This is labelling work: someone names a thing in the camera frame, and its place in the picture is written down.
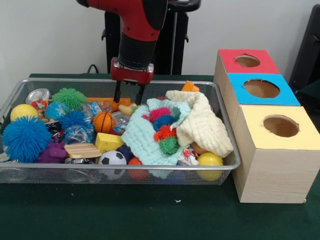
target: black cable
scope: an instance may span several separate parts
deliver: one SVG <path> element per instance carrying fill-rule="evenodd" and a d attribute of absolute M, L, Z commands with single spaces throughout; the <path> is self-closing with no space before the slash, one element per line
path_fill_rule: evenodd
<path fill-rule="evenodd" d="M 99 73 L 99 70 L 98 70 L 97 66 L 94 65 L 94 64 L 91 64 L 91 65 L 90 65 L 90 67 L 88 68 L 88 71 L 86 71 L 86 73 L 89 74 L 92 68 L 95 69 L 95 72 L 96 72 L 97 74 Z"/>

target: soccer ball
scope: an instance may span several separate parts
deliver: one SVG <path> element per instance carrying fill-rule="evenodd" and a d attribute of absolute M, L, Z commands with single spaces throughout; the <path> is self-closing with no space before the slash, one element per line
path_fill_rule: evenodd
<path fill-rule="evenodd" d="M 119 151 L 107 151 L 99 158 L 98 164 L 101 165 L 127 165 L 124 155 Z M 99 172 L 107 177 L 108 180 L 119 179 L 125 174 L 125 169 L 100 169 Z"/>

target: stacked wooden boxes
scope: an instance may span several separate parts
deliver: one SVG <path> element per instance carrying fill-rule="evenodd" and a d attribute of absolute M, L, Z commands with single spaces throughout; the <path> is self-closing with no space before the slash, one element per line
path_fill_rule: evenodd
<path fill-rule="evenodd" d="M 241 203 L 303 203 L 320 169 L 320 134 L 265 50 L 221 49 L 219 86 L 242 164 Z"/>

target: metal basket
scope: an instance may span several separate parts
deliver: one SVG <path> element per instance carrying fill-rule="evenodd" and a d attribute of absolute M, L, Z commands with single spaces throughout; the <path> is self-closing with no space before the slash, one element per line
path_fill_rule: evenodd
<path fill-rule="evenodd" d="M 240 165 L 241 157 L 219 88 L 212 82 L 194 83 L 208 98 L 213 112 L 224 122 L 233 144 L 234 152 L 223 159 L 223 166 L 0 163 L 0 183 L 221 185 L 231 170 Z M 165 96 L 168 90 L 181 90 L 184 84 L 184 81 L 152 81 L 145 88 L 142 103 L 149 98 Z M 28 94 L 35 89 L 47 88 L 51 94 L 55 94 L 61 88 L 74 88 L 87 97 L 103 98 L 112 97 L 115 87 L 115 81 L 104 79 L 25 79 L 15 86 L 0 110 L 0 133 L 2 134 L 4 128 L 10 123 L 12 108 L 25 103 Z M 135 85 L 123 84 L 121 97 L 135 99 L 138 89 L 139 87 Z M 199 174 L 217 177 L 214 181 L 207 181 Z M 110 180 L 110 175 L 121 177 Z"/>

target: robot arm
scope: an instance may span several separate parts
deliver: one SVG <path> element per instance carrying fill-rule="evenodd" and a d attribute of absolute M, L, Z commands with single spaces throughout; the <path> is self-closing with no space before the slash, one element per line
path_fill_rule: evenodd
<path fill-rule="evenodd" d="M 122 21 L 119 56 L 112 59 L 111 77 L 117 81 L 114 100 L 120 100 L 120 83 L 137 83 L 140 91 L 135 102 L 140 104 L 145 85 L 154 74 L 151 59 L 162 29 L 168 0 L 76 0 L 92 7 L 118 14 Z"/>

